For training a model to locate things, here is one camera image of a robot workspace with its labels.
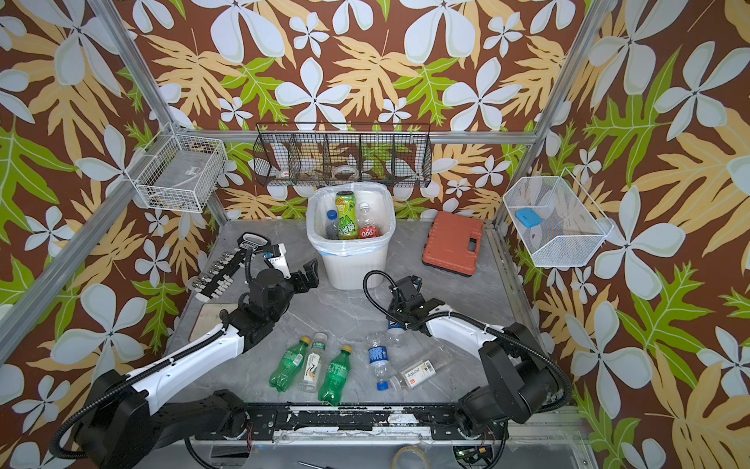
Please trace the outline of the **blue label water bottle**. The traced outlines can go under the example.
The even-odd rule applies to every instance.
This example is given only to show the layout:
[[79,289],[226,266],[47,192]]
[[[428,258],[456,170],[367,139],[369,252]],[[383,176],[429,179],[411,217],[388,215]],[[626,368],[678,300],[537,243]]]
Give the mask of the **blue label water bottle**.
[[375,377],[376,388],[380,392],[391,389],[391,362],[385,336],[382,333],[371,333],[366,338],[369,367]]
[[338,240],[339,238],[339,219],[338,212],[335,209],[326,212],[325,237],[328,240]]

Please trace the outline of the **green soda bottle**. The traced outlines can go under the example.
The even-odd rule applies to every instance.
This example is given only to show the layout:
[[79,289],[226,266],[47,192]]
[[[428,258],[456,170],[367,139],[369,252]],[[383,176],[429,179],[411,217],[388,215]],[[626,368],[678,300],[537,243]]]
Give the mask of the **green soda bottle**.
[[289,347],[279,362],[277,369],[271,374],[269,385],[279,393],[286,392],[297,374],[302,369],[306,353],[312,343],[308,336],[303,336],[297,344]]
[[352,347],[344,345],[339,355],[329,364],[322,387],[318,391],[318,400],[325,405],[339,406],[341,403],[351,371],[352,353]]

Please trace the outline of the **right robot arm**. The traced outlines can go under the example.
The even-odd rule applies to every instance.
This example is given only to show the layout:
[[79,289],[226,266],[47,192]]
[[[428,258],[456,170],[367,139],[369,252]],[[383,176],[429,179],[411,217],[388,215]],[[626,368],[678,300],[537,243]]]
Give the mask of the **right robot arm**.
[[486,386],[464,395],[455,420],[472,438],[510,421],[524,424],[535,414],[570,403],[572,383],[523,324],[491,326],[421,293],[422,279],[395,281],[381,270],[365,274],[365,298],[388,320],[461,349],[482,363]]

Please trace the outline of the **blue cap water bottle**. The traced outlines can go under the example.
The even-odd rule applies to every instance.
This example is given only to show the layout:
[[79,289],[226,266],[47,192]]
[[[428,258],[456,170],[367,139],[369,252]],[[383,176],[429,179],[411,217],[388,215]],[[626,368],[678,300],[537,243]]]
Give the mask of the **blue cap water bottle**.
[[387,343],[389,348],[402,347],[405,344],[406,329],[392,320],[388,321]]

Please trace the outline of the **red label soda bottle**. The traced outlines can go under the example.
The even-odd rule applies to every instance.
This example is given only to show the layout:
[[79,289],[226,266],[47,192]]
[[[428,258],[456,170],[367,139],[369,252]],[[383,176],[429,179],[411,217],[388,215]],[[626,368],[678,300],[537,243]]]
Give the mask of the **red label soda bottle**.
[[362,202],[359,205],[359,211],[357,211],[357,226],[359,227],[359,238],[361,240],[365,240],[366,238],[378,238],[381,236],[381,231],[373,217],[372,209],[367,202]]

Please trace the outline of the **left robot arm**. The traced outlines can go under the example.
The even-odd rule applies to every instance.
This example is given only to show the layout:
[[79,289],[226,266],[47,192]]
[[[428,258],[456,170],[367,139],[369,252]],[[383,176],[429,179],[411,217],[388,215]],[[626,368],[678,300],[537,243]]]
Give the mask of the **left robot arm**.
[[198,401],[173,397],[199,379],[260,344],[288,310],[293,297],[318,287],[318,261],[286,274],[269,263],[248,275],[236,308],[220,312],[207,334],[160,361],[128,374],[108,371],[96,379],[86,405],[54,434],[50,454],[89,459],[99,468],[133,468],[155,449],[196,434],[237,436],[246,404],[229,390]]

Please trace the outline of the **white label drink bottle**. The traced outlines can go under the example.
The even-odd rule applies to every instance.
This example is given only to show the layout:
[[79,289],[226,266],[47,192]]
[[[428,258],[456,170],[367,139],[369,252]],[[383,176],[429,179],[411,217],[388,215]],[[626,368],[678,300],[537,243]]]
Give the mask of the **white label drink bottle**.
[[308,354],[304,361],[302,378],[299,387],[307,393],[315,393],[318,390],[321,369],[327,348],[328,336],[325,332],[318,332],[312,338]]

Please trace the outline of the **tall green yellow bottle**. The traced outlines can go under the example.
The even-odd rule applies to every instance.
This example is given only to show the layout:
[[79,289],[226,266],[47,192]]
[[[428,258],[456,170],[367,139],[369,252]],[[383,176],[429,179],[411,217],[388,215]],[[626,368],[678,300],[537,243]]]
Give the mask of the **tall green yellow bottle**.
[[359,237],[359,226],[357,226],[357,199],[354,192],[339,191],[336,193],[335,204],[340,240],[356,240]]

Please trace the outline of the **clear bottle white label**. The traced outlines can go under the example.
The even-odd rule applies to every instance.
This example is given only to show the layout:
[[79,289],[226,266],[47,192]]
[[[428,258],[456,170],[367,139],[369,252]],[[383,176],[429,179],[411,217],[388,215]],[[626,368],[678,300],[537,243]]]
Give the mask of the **clear bottle white label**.
[[435,349],[415,359],[392,375],[388,384],[399,391],[411,391],[449,369],[454,358],[443,349]]

